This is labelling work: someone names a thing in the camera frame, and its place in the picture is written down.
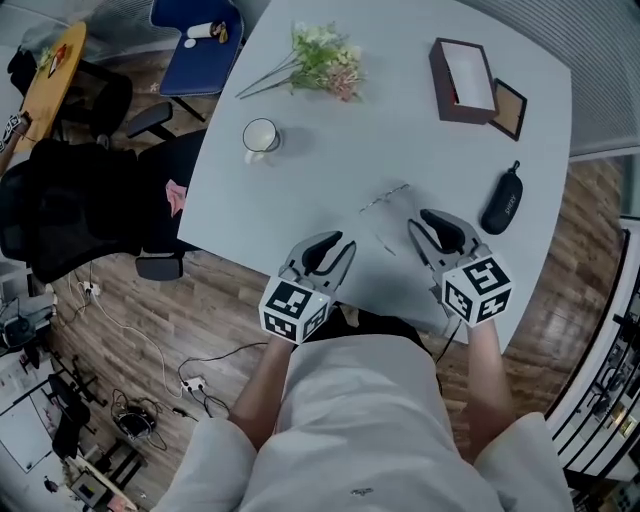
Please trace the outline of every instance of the electrical outlet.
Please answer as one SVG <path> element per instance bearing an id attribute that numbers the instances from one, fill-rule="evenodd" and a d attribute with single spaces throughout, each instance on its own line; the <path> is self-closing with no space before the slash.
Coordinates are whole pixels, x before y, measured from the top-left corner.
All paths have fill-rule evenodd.
<path id="1" fill-rule="evenodd" d="M 204 389 L 204 387 L 206 386 L 206 382 L 204 381 L 204 379 L 202 377 L 193 377 L 191 379 L 187 379 L 185 381 L 182 382 L 182 388 L 185 391 L 197 391 L 197 390 L 202 390 Z"/>
<path id="2" fill-rule="evenodd" d="M 100 296 L 100 287 L 95 283 L 85 281 L 84 283 L 82 283 L 82 288 L 84 289 L 85 295 L 94 295 L 96 297 Z"/>

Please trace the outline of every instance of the white mug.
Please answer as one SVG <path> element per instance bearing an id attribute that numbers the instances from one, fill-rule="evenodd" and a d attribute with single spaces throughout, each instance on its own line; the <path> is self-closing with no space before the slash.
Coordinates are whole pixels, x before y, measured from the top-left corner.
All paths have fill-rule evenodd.
<path id="1" fill-rule="evenodd" d="M 191 39 L 199 39 L 203 37 L 213 37 L 211 35 L 211 25 L 213 23 L 203 23 L 202 25 L 194 25 L 187 29 L 187 37 Z"/>
<path id="2" fill-rule="evenodd" d="M 269 119 L 254 119 L 242 132 L 242 142 L 247 148 L 244 161 L 252 164 L 280 147 L 280 134 Z"/>

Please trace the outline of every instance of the floor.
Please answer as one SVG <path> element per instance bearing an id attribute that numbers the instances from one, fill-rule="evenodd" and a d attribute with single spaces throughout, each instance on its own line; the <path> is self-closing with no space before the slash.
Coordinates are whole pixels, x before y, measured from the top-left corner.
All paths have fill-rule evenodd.
<path id="1" fill-rule="evenodd" d="M 134 82 L 130 116 L 160 100 L 153 92 L 168 63 L 166 53 L 146 54 L 119 61 L 109 67 L 126 73 Z M 88 91 L 97 84 L 83 80 Z M 215 99 L 189 100 L 207 118 Z M 176 134 L 204 127 L 176 108 L 167 127 Z M 79 128 L 68 127 L 73 143 L 87 140 Z M 117 149 L 144 149 L 158 141 L 143 135 L 133 141 L 121 132 L 113 137 Z M 533 297 L 505 354 L 509 382 L 519 414 L 546 411 L 571 375 L 593 334 L 603 311 L 617 269 L 621 233 L 621 173 L 611 161 L 571 165 L 558 224 L 549 254 Z M 89 278 L 89 266 L 78 269 L 77 278 Z M 203 251 L 185 258 L 185 277 L 156 283 L 140 279 L 133 258 L 114 255 L 95 261 L 94 282 L 102 288 L 101 305 L 120 323 L 133 326 L 153 339 L 166 357 L 169 389 L 176 393 L 177 366 L 188 357 L 215 357 L 241 345 L 265 341 L 257 306 L 267 278 Z M 165 392 L 163 370 L 157 350 L 130 330 L 123 330 L 91 305 L 84 315 L 63 327 L 79 305 L 76 275 L 54 283 L 60 298 L 62 319 L 56 321 L 52 344 L 69 357 L 78 354 L 81 363 L 99 377 L 100 392 L 110 399 L 113 388 L 130 398 L 148 397 L 166 404 L 158 419 L 158 432 L 168 449 L 160 451 L 142 443 L 148 460 L 127 487 L 128 494 L 144 508 L 151 508 L 169 485 L 187 447 L 194 420 L 182 418 L 171 408 L 185 408 L 196 417 L 202 406 L 191 398 L 174 398 Z M 444 340 L 424 334 L 427 347 L 439 353 Z M 222 361 L 190 363 L 187 376 L 204 376 L 209 389 L 227 404 L 233 403 L 260 356 L 250 348 Z M 467 347 L 452 344 L 439 364 L 443 395 L 449 410 L 456 443 L 467 451 L 464 421 Z M 212 406 L 214 414 L 222 409 Z M 103 433 L 116 433 L 109 408 L 92 406 L 92 426 Z"/>

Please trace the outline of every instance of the hand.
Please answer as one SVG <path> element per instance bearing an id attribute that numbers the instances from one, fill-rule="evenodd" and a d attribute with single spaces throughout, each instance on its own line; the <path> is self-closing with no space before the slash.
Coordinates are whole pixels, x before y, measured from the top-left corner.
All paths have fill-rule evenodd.
<path id="1" fill-rule="evenodd" d="M 31 126 L 31 117 L 28 112 L 24 112 L 20 117 L 20 124 L 15 127 L 14 132 L 19 135 L 25 135 L 29 131 L 29 127 Z"/>

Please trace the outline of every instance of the brown box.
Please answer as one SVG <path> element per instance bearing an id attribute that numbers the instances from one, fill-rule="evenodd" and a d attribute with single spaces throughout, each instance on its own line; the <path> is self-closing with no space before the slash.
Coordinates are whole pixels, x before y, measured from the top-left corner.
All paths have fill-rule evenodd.
<path id="1" fill-rule="evenodd" d="M 441 120 L 486 124 L 498 115 L 493 77 L 482 45 L 439 37 L 429 61 Z"/>

